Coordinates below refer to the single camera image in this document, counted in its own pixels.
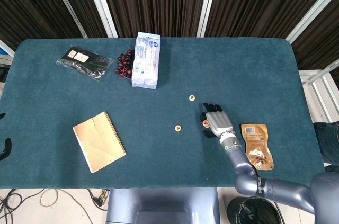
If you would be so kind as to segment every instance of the plastic bag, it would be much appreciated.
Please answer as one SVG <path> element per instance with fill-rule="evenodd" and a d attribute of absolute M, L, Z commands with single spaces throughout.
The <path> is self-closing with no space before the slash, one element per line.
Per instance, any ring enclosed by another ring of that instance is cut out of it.
<path fill-rule="evenodd" d="M 160 35 L 138 32 L 132 86 L 155 89 L 158 82 Z"/>
<path fill-rule="evenodd" d="M 75 69 L 98 82 L 113 62 L 112 58 L 76 47 L 71 47 L 62 58 L 57 60 L 58 65 Z"/>
<path fill-rule="evenodd" d="M 281 224 L 274 205 L 257 196 L 231 200 L 227 207 L 227 217 L 231 224 Z"/>

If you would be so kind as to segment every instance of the spiral binding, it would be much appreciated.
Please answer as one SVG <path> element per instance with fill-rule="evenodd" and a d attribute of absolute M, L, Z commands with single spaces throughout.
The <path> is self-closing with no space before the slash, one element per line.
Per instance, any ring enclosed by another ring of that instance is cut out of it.
<path fill-rule="evenodd" d="M 118 136 L 118 134 L 117 134 L 117 132 L 116 132 L 116 130 L 115 130 L 115 128 L 114 128 L 114 125 L 113 125 L 113 123 L 112 123 L 110 117 L 108 116 L 107 112 L 104 112 L 104 113 L 105 113 L 105 115 L 106 115 L 106 118 L 107 118 L 108 122 L 110 123 L 110 125 L 111 125 L 111 127 L 112 127 L 113 133 L 114 133 L 115 137 L 117 138 L 117 140 L 118 140 L 118 142 L 119 142 L 119 144 L 120 144 L 120 146 L 121 146 L 123 152 L 126 153 L 126 150 L 125 150 L 124 146 L 122 145 L 122 142 L 121 142 L 121 140 L 120 140 L 120 138 L 119 138 L 119 136 Z"/>

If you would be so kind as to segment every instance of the black package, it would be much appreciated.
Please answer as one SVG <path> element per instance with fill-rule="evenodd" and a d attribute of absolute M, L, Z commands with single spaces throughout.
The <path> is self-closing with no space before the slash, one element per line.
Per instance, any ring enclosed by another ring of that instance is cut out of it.
<path fill-rule="evenodd" d="M 71 47 L 61 59 L 57 60 L 58 65 L 73 68 L 98 82 L 113 62 L 112 58 L 76 47 Z"/>

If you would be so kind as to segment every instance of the cable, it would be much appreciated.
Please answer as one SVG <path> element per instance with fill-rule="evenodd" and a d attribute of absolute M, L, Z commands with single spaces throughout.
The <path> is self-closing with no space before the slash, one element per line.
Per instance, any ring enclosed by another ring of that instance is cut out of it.
<path fill-rule="evenodd" d="M 42 197 L 43 197 L 43 195 L 46 193 L 46 192 L 48 192 L 48 191 L 50 191 L 50 190 L 54 190 L 54 192 L 55 192 L 55 195 L 56 195 L 56 198 L 55 198 L 55 200 L 53 201 L 53 203 L 52 204 L 50 204 L 50 205 L 45 205 L 45 204 L 43 204 L 42 203 Z M 69 195 L 83 210 L 84 210 L 84 212 L 85 212 L 85 214 L 87 215 L 87 217 L 88 217 L 88 219 L 90 220 L 90 222 L 91 222 L 91 224 L 93 224 L 93 221 L 92 221 L 92 219 L 91 219 L 91 217 L 88 215 L 88 213 L 87 213 L 87 211 L 86 211 L 86 209 L 70 194 L 70 193 L 68 193 L 67 191 L 64 191 L 64 190 L 62 190 L 62 189 L 47 189 L 47 190 L 45 190 L 41 195 L 40 195 L 40 205 L 42 206 L 42 207 L 51 207 L 51 206 L 53 206 L 56 202 L 57 202 L 57 200 L 58 200 L 58 198 L 59 198 L 59 193 L 58 193 L 58 191 L 62 191 L 62 192 L 64 192 L 64 193 L 66 193 L 67 195 Z"/>
<path fill-rule="evenodd" d="M 285 224 L 284 218 L 283 218 L 283 216 L 282 216 L 282 213 L 281 213 L 281 211 L 280 211 L 280 208 L 279 208 L 278 204 L 277 204 L 276 202 L 274 202 L 274 204 L 275 204 L 276 209 L 278 210 L 278 213 L 279 213 L 279 215 L 280 215 L 282 224 Z"/>
<path fill-rule="evenodd" d="M 0 219 L 3 218 L 3 217 L 5 217 L 6 224 L 8 223 L 8 220 L 7 220 L 7 215 L 8 215 L 8 214 L 10 214 L 10 217 L 11 217 L 11 223 L 13 224 L 13 214 L 12 214 L 12 212 L 14 212 L 16 209 L 18 209 L 19 206 L 21 206 L 22 203 L 25 202 L 27 199 L 32 198 L 32 197 L 34 197 L 34 196 L 40 194 L 41 192 L 43 192 L 44 189 L 42 189 L 41 191 L 39 191 L 39 192 L 36 193 L 36 194 L 33 194 L 33 195 L 31 195 L 31 196 L 28 196 L 28 197 L 25 198 L 25 199 L 22 199 L 22 196 L 21 196 L 20 194 L 18 194 L 18 193 L 14 193 L 14 191 L 16 191 L 16 189 L 11 189 L 10 192 L 7 194 L 7 196 L 6 196 L 3 200 L 1 200 L 1 203 L 0 203 L 0 213 L 1 213 L 2 211 L 4 211 L 4 213 L 5 213 L 4 215 L 2 215 L 2 216 L 0 217 Z M 18 204 L 16 207 L 13 207 L 13 208 L 12 208 L 12 207 L 9 206 L 8 203 L 9 203 L 10 197 L 11 197 L 11 196 L 14 196 L 14 195 L 17 195 L 17 196 L 20 198 L 20 202 L 19 202 L 19 204 Z"/>
<path fill-rule="evenodd" d="M 9 59 L 7 59 L 7 58 L 0 58 L 0 60 L 7 60 L 7 61 L 12 62 L 11 60 L 9 60 Z"/>
<path fill-rule="evenodd" d="M 93 193 L 90 189 L 87 189 L 87 190 L 88 190 L 88 193 L 90 194 L 90 197 L 91 197 L 92 202 L 95 205 L 95 207 L 97 207 L 101 211 L 107 211 L 107 209 L 103 209 L 103 208 L 101 208 L 101 206 L 104 204 L 106 198 L 108 197 L 107 192 L 109 192 L 109 190 L 102 189 L 102 192 L 100 193 L 100 196 L 98 198 L 96 198 L 93 195 Z"/>
<path fill-rule="evenodd" d="M 55 198 L 55 200 L 53 201 L 53 203 L 52 204 L 49 204 L 49 205 L 46 205 L 46 204 L 43 204 L 42 203 L 42 197 L 45 195 L 45 193 L 46 192 L 48 192 L 48 191 L 50 191 L 50 190 L 54 190 L 54 192 L 55 192 L 55 194 L 56 194 L 56 198 Z M 98 208 L 98 209 L 100 209 L 100 210 L 102 210 L 102 211 L 107 211 L 107 209 L 102 209 L 102 208 L 100 208 L 100 206 L 102 206 L 103 205 L 103 203 L 105 202 L 105 200 L 107 199 L 107 197 L 108 197 L 108 192 L 109 192 L 109 190 L 107 190 L 107 189 L 102 189 L 102 192 L 100 193 L 100 196 L 98 197 L 98 198 L 96 198 L 94 195 L 93 195 L 93 193 L 91 192 L 91 190 L 90 189 L 87 189 L 88 190 L 88 192 L 89 192 L 89 194 L 90 194 L 90 196 L 91 196 L 91 199 L 92 199 L 92 202 L 94 203 L 94 205 Z M 90 222 L 91 222 L 91 224 L 93 224 L 93 221 L 92 221 L 92 219 L 90 218 L 90 215 L 87 213 L 87 211 L 86 211 L 86 209 L 70 194 L 70 193 L 68 193 L 67 191 L 64 191 L 64 190 L 62 190 L 62 189 L 42 189 L 41 191 L 39 191 L 38 193 L 36 193 L 36 194 L 33 194 L 33 195 L 31 195 L 31 196 L 28 196 L 28 197 L 26 197 L 26 198 L 22 198 L 22 195 L 21 194 L 19 194 L 19 193 L 16 193 L 15 191 L 17 191 L 17 189 L 11 189 L 10 191 L 9 191 L 9 193 L 7 194 L 7 196 L 5 197 L 5 198 L 3 198 L 3 199 L 1 199 L 0 198 L 0 213 L 2 213 L 2 211 L 4 211 L 4 215 L 2 215 L 1 217 L 0 217 L 0 219 L 1 218 L 5 218 L 5 221 L 6 221 L 6 224 L 8 224 L 8 223 L 11 223 L 11 224 L 13 224 L 13 212 L 16 210 L 16 209 L 18 209 L 19 208 L 19 206 L 21 206 L 22 205 L 22 203 L 23 202 L 25 202 L 27 199 L 29 199 L 29 198 L 32 198 L 32 197 L 34 197 L 34 196 L 36 196 L 36 195 L 38 195 L 38 194 L 40 194 L 40 193 L 42 193 L 41 195 L 40 195 L 40 205 L 42 206 L 42 207 L 51 207 L 51 206 L 53 206 L 53 205 L 55 205 L 56 204 L 56 202 L 58 201 L 58 198 L 59 198 L 59 193 L 58 193 L 58 191 L 62 191 L 62 192 L 64 192 L 64 193 L 66 193 L 68 196 L 70 196 L 82 209 L 83 209 L 83 211 L 85 212 L 85 214 L 87 215 L 87 217 L 88 217 L 88 219 L 90 220 Z M 19 201 L 19 204 L 17 205 L 17 206 L 15 206 L 15 207 L 10 207 L 9 206 L 9 202 L 10 202 L 10 198 L 12 197 L 12 196 L 18 196 L 19 197 L 19 199 L 20 199 L 20 201 Z"/>

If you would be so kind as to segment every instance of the black cable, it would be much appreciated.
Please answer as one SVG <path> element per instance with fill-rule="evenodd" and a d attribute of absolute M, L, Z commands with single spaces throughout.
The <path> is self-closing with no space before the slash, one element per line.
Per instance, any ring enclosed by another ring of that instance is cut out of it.
<path fill-rule="evenodd" d="M 91 197 L 92 202 L 93 202 L 93 204 L 95 205 L 95 207 L 97 207 L 97 208 L 100 209 L 101 211 L 107 211 L 107 209 L 103 209 L 103 208 L 100 207 L 101 205 L 99 205 L 99 199 L 96 198 L 96 197 L 93 195 L 92 191 L 91 191 L 90 189 L 87 189 L 87 190 L 88 190 L 88 193 L 90 194 L 90 197 Z"/>
<path fill-rule="evenodd" d="M 7 61 L 10 61 L 10 62 L 12 62 L 11 60 L 9 60 L 9 59 L 6 59 L 6 58 L 0 58 L 0 60 L 7 60 Z"/>
<path fill-rule="evenodd" d="M 52 203 L 52 204 L 49 204 L 49 205 L 46 205 L 46 204 L 43 204 L 42 203 L 42 197 L 44 196 L 44 194 L 46 193 L 46 192 L 48 192 L 48 191 L 50 191 L 50 190 L 53 190 L 54 192 L 55 192 L 55 195 L 56 195 L 56 198 L 55 198 L 55 200 L 54 200 L 54 202 Z M 88 214 L 88 212 L 86 211 L 86 209 L 83 207 L 83 205 L 82 204 L 80 204 L 79 203 L 79 201 L 77 201 L 70 193 L 68 193 L 67 191 L 64 191 L 64 190 L 62 190 L 62 189 L 46 189 L 42 194 L 41 194 L 41 196 L 40 196 L 40 205 L 42 206 L 42 207 L 52 207 L 53 205 L 55 205 L 55 203 L 58 201 L 58 198 L 59 198 L 59 193 L 58 193 L 58 191 L 62 191 L 62 192 L 64 192 L 64 193 L 66 193 L 67 195 L 69 195 L 83 210 L 84 210 L 84 212 L 85 212 L 85 214 L 87 215 L 87 217 L 88 217 L 88 219 L 90 220 L 90 222 L 91 222 L 91 224 L 93 224 L 93 221 L 92 221 L 92 219 L 91 219 L 91 217 L 90 217 L 90 215 Z"/>
<path fill-rule="evenodd" d="M 285 224 L 284 218 L 283 218 L 283 216 L 282 216 L 282 213 L 281 213 L 281 211 L 280 211 L 280 208 L 279 208 L 278 204 L 277 204 L 276 202 L 274 202 L 274 204 L 275 204 L 276 209 L 278 210 L 278 213 L 279 213 L 279 215 L 280 215 L 282 224 Z"/>
<path fill-rule="evenodd" d="M 14 193 L 15 190 L 16 190 L 16 189 L 10 190 L 10 192 L 7 194 L 7 196 L 1 201 L 0 213 L 4 210 L 4 213 L 5 213 L 5 214 L 2 215 L 2 216 L 0 217 L 0 219 L 3 218 L 3 217 L 5 217 L 6 223 L 7 223 L 7 215 L 8 215 L 8 214 L 10 214 L 11 219 L 12 219 L 12 224 L 13 224 L 13 214 L 12 214 L 12 212 L 14 212 L 16 209 L 18 209 L 19 206 L 21 206 L 22 203 L 25 202 L 27 199 L 32 198 L 32 197 L 34 197 L 34 196 L 36 196 L 36 195 L 39 195 L 41 192 L 44 191 L 44 189 L 42 189 L 42 190 L 39 191 L 38 193 L 33 194 L 33 195 L 30 195 L 30 196 L 28 196 L 27 198 L 22 199 L 22 196 L 21 196 L 19 193 Z M 9 198 L 10 198 L 11 196 L 13 196 L 13 195 L 17 195 L 17 196 L 20 198 L 20 203 L 19 203 L 16 207 L 11 208 L 11 207 L 8 205 L 8 200 L 9 200 Z"/>

